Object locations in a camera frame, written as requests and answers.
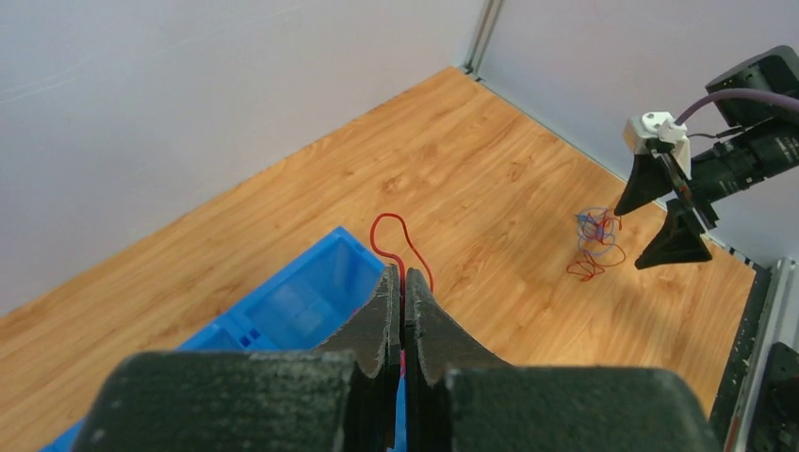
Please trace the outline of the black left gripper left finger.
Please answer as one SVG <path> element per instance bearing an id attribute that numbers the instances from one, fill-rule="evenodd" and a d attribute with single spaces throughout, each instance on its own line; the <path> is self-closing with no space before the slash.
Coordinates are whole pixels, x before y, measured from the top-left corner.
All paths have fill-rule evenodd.
<path id="1" fill-rule="evenodd" d="M 306 351 L 149 351 L 109 374 L 75 451 L 384 451 L 395 442 L 400 273 Z"/>

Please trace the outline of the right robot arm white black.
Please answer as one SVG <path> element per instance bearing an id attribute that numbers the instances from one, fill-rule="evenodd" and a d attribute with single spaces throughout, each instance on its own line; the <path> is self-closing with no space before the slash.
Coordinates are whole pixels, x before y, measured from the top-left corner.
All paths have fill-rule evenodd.
<path id="1" fill-rule="evenodd" d="M 719 221 L 713 205 L 798 165 L 798 55 L 791 47 L 745 60 L 706 91 L 678 116 L 646 112 L 625 125 L 633 164 L 615 215 L 675 194 L 635 262 L 639 269 L 711 260 L 703 236 Z M 687 121 L 706 105 L 717 108 L 728 129 L 709 150 L 693 154 Z"/>

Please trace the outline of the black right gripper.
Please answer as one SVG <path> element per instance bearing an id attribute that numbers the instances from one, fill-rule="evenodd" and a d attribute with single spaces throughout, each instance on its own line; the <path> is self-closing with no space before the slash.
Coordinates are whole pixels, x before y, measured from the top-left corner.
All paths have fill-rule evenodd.
<path id="1" fill-rule="evenodd" d="M 710 261 L 712 254 L 702 233 L 715 229 L 719 217 L 709 198 L 680 166 L 674 144 L 648 139 L 645 147 L 650 154 L 634 156 L 631 173 L 613 213 L 624 216 L 673 190 L 680 201 L 673 199 L 666 203 L 664 223 L 636 259 L 635 267 L 643 270 Z"/>

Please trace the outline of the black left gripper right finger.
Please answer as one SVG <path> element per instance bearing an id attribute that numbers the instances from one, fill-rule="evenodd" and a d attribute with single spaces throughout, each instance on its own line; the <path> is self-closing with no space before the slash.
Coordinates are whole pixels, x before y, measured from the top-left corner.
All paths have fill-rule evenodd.
<path id="1" fill-rule="evenodd" d="M 517 366 L 465 331 L 423 274 L 404 285 L 411 451 L 718 451 L 686 382 L 662 368 Z"/>

